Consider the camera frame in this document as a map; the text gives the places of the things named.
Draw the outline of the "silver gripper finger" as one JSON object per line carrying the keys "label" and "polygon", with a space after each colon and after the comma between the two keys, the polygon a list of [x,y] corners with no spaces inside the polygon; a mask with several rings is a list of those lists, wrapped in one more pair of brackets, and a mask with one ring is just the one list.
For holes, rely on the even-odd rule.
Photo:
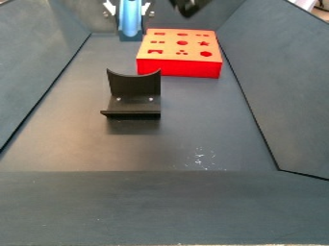
{"label": "silver gripper finger", "polygon": [[108,9],[108,11],[112,14],[112,16],[116,16],[116,14],[117,14],[117,6],[113,4],[113,2],[110,0],[106,0],[106,2],[104,3],[104,6]]}
{"label": "silver gripper finger", "polygon": [[144,0],[142,1],[142,16],[149,16],[153,10],[156,0]]}

